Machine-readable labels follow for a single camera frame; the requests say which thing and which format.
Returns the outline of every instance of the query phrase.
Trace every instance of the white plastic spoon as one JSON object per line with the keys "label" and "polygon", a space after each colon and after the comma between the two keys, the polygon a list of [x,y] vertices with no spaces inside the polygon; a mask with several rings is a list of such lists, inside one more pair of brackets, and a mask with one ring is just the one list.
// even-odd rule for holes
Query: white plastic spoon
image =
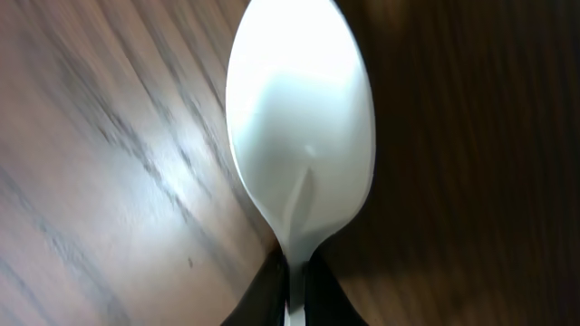
{"label": "white plastic spoon", "polygon": [[[251,1],[229,60],[226,106],[237,172],[282,246],[290,302],[301,302],[299,271],[358,213],[374,167],[371,88],[334,2]],[[305,324],[303,307],[290,323]]]}

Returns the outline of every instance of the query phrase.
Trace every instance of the dark wood surface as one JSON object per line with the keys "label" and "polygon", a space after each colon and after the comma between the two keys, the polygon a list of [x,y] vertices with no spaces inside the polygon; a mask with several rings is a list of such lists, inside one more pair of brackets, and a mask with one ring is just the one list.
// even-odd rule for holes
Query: dark wood surface
{"label": "dark wood surface", "polygon": [[[323,247],[371,325],[580,324],[580,4],[340,0],[369,200]],[[0,2],[0,325],[217,325],[276,240],[227,146],[246,0]]]}

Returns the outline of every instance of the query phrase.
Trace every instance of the table surface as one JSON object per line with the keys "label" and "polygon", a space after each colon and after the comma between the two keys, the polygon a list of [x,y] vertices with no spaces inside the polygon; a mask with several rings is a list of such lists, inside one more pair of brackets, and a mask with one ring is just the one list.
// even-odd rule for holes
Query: table surface
{"label": "table surface", "polygon": [[[338,5],[377,158],[321,250],[357,311],[579,324],[580,3]],[[276,246],[227,145],[246,6],[0,2],[0,325],[217,325],[236,306]]]}

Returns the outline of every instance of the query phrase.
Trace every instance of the black object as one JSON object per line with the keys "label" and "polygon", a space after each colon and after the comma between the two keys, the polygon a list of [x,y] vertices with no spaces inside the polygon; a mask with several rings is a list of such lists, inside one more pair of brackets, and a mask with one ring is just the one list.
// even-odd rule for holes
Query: black object
{"label": "black object", "polygon": [[[271,253],[223,326],[283,326],[289,294],[288,265],[280,249]],[[304,267],[306,326],[364,326],[318,252]]]}

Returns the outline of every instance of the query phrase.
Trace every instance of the spoon bowl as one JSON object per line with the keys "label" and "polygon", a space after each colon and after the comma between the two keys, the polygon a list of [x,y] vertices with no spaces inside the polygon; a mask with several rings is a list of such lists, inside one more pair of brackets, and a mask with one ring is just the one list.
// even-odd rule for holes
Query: spoon bowl
{"label": "spoon bowl", "polygon": [[[356,216],[372,182],[371,88],[335,3],[251,1],[229,60],[226,106],[237,172],[282,246],[292,287],[316,247]],[[304,310],[297,314],[302,320]]]}

